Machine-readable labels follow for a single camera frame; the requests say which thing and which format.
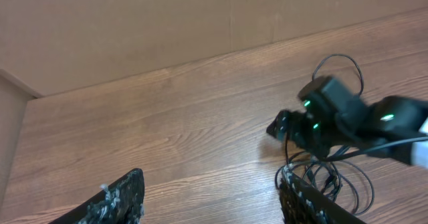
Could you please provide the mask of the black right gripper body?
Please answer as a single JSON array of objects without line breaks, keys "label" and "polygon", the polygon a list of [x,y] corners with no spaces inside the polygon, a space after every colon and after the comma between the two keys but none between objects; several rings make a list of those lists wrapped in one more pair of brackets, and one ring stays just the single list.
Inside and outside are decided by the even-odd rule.
[{"label": "black right gripper body", "polygon": [[293,141],[298,148],[317,158],[326,158],[330,154],[330,145],[322,138],[321,122],[307,112],[281,110],[266,132],[281,142]]}]

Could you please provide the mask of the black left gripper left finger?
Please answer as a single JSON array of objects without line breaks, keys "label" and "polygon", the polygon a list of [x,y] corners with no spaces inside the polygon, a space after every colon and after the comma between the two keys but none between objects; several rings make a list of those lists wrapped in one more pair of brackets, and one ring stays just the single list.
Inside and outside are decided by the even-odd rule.
[{"label": "black left gripper left finger", "polygon": [[142,169],[135,168],[51,224],[131,224],[144,217],[145,183]]}]

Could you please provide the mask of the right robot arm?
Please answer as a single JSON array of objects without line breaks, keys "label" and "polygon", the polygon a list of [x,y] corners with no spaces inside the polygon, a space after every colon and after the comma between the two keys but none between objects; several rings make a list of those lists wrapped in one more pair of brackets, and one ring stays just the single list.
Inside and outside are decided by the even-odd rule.
[{"label": "right robot arm", "polygon": [[334,76],[312,80],[298,97],[304,112],[281,110],[267,127],[276,140],[322,162],[368,155],[427,167],[427,101],[387,96],[368,105]]}]

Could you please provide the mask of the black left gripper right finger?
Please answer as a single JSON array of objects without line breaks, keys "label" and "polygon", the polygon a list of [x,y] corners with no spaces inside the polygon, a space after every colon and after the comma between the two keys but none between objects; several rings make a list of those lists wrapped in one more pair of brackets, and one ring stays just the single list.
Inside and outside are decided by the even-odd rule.
[{"label": "black left gripper right finger", "polygon": [[279,176],[285,224],[365,224],[294,174],[289,165],[279,168]]}]

